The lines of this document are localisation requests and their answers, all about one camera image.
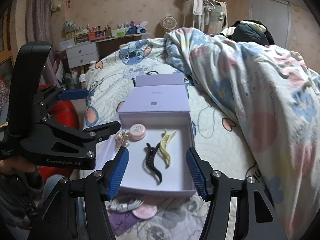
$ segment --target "wallpaper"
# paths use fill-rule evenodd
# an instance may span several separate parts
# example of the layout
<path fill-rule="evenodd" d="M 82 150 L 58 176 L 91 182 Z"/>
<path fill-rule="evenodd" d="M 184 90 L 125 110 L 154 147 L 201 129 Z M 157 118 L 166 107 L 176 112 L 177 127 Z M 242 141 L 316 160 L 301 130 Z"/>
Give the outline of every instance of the wallpaper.
<path fill-rule="evenodd" d="M 238 20 L 249 19 L 250 0 L 226 0 L 226 2 L 229 26 Z"/>
<path fill-rule="evenodd" d="M 226 2 L 230 26 L 237 20 L 249 18 L 250 0 Z M 288 49 L 299 52 L 306 65 L 320 73 L 320 27 L 309 11 L 295 5 L 291 5 L 291 36 Z"/>
<path fill-rule="evenodd" d="M 320 28 L 313 15 L 291 6 L 291 41 L 289 50 L 299 52 L 306 65 L 320 73 Z"/>
<path fill-rule="evenodd" d="M 184 0 L 71 0 L 70 8 L 63 6 L 59 12 L 52 14 L 52 29 L 55 45 L 62 40 L 62 24 L 74 21 L 78 26 L 98 26 L 106 24 L 116 28 L 119 24 L 133 21 L 148 21 L 151 37 L 162 37 L 164 30 L 160 21 L 167 15 L 175 17 L 178 26 L 182 26 L 185 10 Z M 189 2 L 188 14 L 191 13 Z M 187 17 L 186 26 L 191 26 L 191 17 Z"/>

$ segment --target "black hair claw clip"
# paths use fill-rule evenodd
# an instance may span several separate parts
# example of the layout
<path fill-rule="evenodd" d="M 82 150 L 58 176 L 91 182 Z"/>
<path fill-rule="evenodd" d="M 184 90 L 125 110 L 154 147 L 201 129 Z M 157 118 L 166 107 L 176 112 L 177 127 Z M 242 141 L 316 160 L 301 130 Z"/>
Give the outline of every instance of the black hair claw clip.
<path fill-rule="evenodd" d="M 160 147 L 160 143 L 158 143 L 156 147 L 151 147 L 151 145 L 149 143 L 147 143 L 147 147 L 148 147 L 148 153 L 146 156 L 146 165 L 151 171 L 153 171 L 158 176 L 159 181 L 161 183 L 162 182 L 162 174 L 155 167 L 155 156 L 156 156 L 156 153 Z"/>

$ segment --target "drawer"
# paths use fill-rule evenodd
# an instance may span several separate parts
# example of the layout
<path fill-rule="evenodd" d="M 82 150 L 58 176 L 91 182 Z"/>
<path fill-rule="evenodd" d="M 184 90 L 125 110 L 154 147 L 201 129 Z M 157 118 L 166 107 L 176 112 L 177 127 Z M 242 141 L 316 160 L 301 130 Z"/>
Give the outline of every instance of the drawer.
<path fill-rule="evenodd" d="M 97 46 L 95 43 L 67 49 L 68 59 L 91 54 L 91 53 L 97 53 Z"/>
<path fill-rule="evenodd" d="M 68 59 L 69 68 L 74 68 L 74 67 L 79 67 L 82 65 L 89 64 L 90 61 L 92 61 L 92 60 L 95 60 L 95 61 L 99 60 L 99 56 L 97 53 L 92 53 L 92 54 Z"/>

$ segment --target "floral comforter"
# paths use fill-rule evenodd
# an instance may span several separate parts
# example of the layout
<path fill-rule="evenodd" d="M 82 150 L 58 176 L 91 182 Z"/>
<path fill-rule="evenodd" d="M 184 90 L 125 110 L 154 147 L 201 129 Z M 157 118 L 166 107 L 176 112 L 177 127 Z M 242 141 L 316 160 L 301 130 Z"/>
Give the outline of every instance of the floral comforter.
<path fill-rule="evenodd" d="M 320 208 L 319 74 L 276 45 L 193 28 L 165 38 L 167 62 L 240 125 L 288 238 L 299 239 Z"/>

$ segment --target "white nightstand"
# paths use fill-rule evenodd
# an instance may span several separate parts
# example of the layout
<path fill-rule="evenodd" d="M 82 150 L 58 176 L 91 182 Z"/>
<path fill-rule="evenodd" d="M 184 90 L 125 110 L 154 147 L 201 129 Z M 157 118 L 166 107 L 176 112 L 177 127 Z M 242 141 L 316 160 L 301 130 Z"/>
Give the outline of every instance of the white nightstand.
<path fill-rule="evenodd" d="M 89 64 L 90 61 L 99 60 L 97 45 L 90 42 L 79 43 L 67 49 L 69 68 L 79 67 Z"/>

